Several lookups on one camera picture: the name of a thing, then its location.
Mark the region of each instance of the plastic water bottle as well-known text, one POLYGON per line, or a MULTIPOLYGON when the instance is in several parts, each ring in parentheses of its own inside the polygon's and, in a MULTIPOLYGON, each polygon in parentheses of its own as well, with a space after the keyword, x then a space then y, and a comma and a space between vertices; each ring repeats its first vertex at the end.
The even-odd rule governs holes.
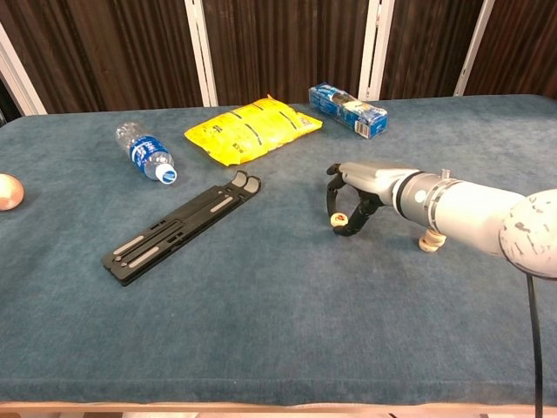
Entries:
POLYGON ((171 154, 143 125, 138 122, 120 125, 116 129, 116 141, 149 179, 160 180, 165 185, 174 183, 178 174, 171 154))

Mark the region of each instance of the cable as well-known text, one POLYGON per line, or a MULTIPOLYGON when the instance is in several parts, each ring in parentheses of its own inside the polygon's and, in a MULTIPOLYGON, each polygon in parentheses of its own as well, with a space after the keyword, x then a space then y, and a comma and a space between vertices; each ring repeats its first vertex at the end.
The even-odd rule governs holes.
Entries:
POLYGON ((532 274, 527 274, 528 301, 530 302, 530 320, 532 321, 532 341, 534 342, 534 370, 535 370, 535 418, 543 417, 543 372, 541 368, 541 338, 538 307, 534 291, 532 274))

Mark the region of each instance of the box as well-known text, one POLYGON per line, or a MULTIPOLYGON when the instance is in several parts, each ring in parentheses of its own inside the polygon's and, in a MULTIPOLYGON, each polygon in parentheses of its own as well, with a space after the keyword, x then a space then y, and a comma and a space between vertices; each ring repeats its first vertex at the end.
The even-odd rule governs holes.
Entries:
POLYGON ((385 109, 360 102, 346 91, 327 83, 310 88, 310 105, 367 139, 387 128, 385 109))

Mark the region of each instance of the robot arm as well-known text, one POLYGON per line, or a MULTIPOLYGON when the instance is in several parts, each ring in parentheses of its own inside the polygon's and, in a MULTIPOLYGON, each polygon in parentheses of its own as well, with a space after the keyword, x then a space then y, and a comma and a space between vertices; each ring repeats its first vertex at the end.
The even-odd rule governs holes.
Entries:
POLYGON ((484 253, 507 258, 533 275, 557 277, 557 190, 529 198, 501 189, 451 179, 397 164, 344 163, 329 167, 327 211, 336 213, 338 189, 354 187, 360 203, 345 225, 357 233, 381 206, 484 253))

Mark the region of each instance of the yellow bag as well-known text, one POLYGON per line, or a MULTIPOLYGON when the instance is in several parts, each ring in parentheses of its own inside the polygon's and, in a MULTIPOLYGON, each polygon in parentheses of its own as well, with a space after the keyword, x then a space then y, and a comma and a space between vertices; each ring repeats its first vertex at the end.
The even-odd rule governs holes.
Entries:
POLYGON ((219 163, 232 165, 261 157, 322 124, 268 96, 209 119, 184 135, 219 163))

